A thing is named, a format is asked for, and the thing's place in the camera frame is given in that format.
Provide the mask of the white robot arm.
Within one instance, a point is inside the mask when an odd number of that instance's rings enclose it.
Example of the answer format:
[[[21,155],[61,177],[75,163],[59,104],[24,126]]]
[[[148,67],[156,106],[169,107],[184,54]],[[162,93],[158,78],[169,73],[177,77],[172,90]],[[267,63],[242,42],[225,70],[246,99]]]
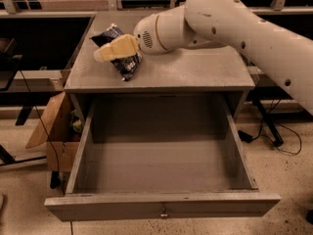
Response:
[[[313,114],[313,40],[262,20],[240,0],[186,0],[143,18],[132,34],[103,45],[94,58],[106,62],[139,51],[154,55],[219,45],[246,56]]]

